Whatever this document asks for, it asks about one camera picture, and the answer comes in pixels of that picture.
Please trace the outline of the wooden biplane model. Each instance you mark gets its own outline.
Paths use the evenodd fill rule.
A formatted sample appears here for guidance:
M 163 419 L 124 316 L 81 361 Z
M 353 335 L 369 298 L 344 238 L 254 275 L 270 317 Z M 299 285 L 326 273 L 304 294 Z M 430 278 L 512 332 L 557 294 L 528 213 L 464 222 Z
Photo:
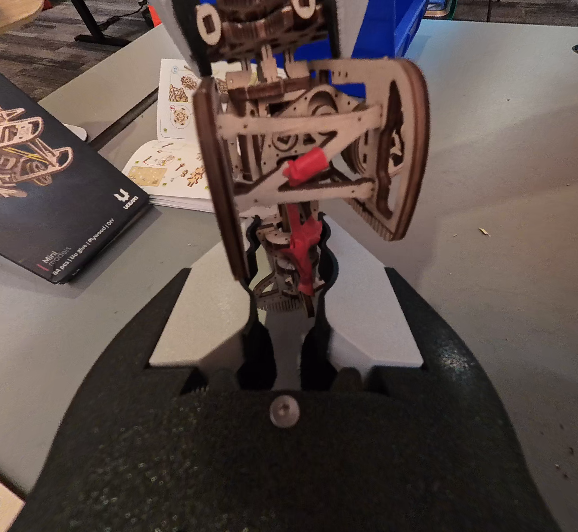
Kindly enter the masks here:
M 420 196 L 430 142 L 430 98 L 408 59 L 301 62 L 307 76 L 229 91 L 216 82 L 194 96 L 200 151 L 232 276 L 249 286 L 241 214 L 254 219 L 250 248 L 270 273 L 255 284 L 260 309 L 315 314 L 322 274 L 319 204 L 344 200 L 386 241 L 403 239 Z

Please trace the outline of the black desk leg frame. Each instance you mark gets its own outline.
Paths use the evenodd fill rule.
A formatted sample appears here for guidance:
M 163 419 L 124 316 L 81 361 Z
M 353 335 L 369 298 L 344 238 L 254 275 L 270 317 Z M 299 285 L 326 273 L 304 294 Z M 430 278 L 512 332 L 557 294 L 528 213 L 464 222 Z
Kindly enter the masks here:
M 106 45 L 110 47 L 122 48 L 129 44 L 129 41 L 122 38 L 111 37 L 104 34 L 100 26 L 93 17 L 90 9 L 86 5 L 84 0 L 70 0 L 73 6 L 76 8 L 77 13 L 81 17 L 85 27 L 88 29 L 89 34 L 77 35 L 75 41 L 83 44 L 92 45 Z

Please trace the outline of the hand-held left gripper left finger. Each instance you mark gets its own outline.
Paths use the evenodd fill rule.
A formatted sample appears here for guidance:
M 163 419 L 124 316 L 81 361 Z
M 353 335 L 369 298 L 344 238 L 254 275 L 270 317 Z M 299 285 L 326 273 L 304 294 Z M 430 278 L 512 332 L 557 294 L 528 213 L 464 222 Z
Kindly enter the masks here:
M 149 365 L 238 369 L 243 332 L 256 322 L 256 305 L 234 279 L 221 241 L 192 264 Z

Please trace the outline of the instruction booklet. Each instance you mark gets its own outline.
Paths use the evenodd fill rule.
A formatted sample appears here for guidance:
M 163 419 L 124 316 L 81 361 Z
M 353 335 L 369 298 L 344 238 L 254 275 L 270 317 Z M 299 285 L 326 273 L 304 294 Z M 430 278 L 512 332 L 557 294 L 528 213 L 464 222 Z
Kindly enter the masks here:
M 152 204 L 213 213 L 192 104 L 199 83 L 185 60 L 161 60 L 157 138 L 136 150 L 123 173 Z

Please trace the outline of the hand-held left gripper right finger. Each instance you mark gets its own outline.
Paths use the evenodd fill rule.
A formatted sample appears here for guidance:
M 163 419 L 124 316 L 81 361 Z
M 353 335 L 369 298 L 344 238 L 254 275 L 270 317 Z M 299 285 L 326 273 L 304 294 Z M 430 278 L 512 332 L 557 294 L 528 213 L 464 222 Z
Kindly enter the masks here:
M 424 359 L 385 266 L 328 215 L 322 217 L 316 315 L 316 381 L 339 371 L 366 382 L 378 367 L 419 369 Z

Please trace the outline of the black model kit box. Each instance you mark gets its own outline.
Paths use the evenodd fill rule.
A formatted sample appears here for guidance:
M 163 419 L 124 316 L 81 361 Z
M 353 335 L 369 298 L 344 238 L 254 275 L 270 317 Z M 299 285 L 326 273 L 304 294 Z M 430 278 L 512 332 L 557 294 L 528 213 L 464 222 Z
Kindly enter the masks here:
M 67 283 L 150 209 L 148 194 L 1 76 L 1 256 Z

